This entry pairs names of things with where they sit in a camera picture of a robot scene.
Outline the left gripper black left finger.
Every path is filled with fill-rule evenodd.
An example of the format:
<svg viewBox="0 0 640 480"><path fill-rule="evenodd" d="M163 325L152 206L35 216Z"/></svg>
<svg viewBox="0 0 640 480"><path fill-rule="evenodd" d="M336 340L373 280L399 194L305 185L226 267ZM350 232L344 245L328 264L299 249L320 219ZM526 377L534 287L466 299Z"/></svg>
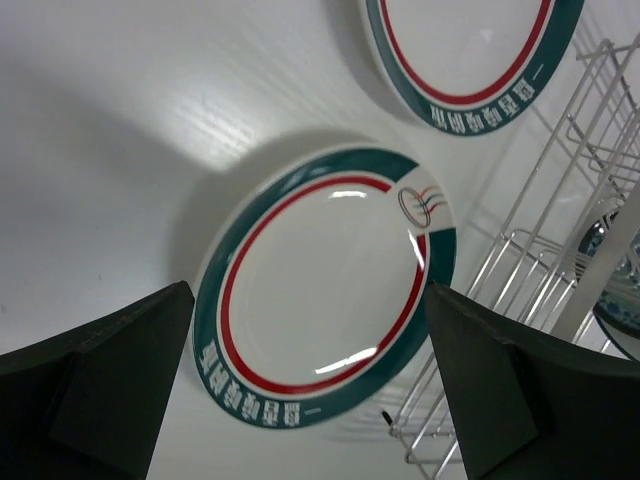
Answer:
<svg viewBox="0 0 640 480"><path fill-rule="evenodd" d="M2 478L146 478L193 308L180 281L2 355Z"/></svg>

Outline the green red rimmed plate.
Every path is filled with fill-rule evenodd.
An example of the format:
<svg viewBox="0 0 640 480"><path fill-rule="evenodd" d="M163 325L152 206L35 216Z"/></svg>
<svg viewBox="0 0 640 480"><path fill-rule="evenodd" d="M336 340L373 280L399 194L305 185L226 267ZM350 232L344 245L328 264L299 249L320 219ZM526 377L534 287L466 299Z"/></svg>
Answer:
<svg viewBox="0 0 640 480"><path fill-rule="evenodd" d="M359 6L376 65L409 115L447 135L477 137L534 103L584 4L366 0Z"/></svg>
<svg viewBox="0 0 640 480"><path fill-rule="evenodd" d="M413 158L358 144L303 156L244 198L202 263L205 390L270 430L358 407L426 342L424 290L452 281L456 248L445 192Z"/></svg>

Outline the green red rimmed plate front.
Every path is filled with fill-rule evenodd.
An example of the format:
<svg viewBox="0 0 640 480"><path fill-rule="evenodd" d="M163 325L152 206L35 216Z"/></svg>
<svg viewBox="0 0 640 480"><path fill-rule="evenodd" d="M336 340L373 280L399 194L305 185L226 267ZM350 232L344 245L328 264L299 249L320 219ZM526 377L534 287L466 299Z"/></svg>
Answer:
<svg viewBox="0 0 640 480"><path fill-rule="evenodd" d="M359 6L376 65L409 115L447 135L477 137L534 103L584 4L366 0Z"/></svg>

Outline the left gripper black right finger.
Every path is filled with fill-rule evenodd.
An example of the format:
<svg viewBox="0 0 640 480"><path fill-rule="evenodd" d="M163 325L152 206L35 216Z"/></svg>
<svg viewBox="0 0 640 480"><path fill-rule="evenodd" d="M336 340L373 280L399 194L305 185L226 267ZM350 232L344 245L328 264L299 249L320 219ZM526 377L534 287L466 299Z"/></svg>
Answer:
<svg viewBox="0 0 640 480"><path fill-rule="evenodd" d="M426 319L470 479L636 479L639 365L431 282Z"/></svg>

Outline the blue patterned small plate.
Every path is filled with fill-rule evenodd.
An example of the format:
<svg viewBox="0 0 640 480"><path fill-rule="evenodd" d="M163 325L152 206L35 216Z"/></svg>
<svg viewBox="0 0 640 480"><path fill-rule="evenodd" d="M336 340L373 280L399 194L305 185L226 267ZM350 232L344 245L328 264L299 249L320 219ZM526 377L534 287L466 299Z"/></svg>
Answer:
<svg viewBox="0 0 640 480"><path fill-rule="evenodd" d="M576 261L577 276L586 270L613 225L618 210L609 210L586 230L578 252L587 257ZM623 254L609 284L600 294L592 313L607 339L628 359L639 360L639 233L634 236L631 259Z"/></svg>

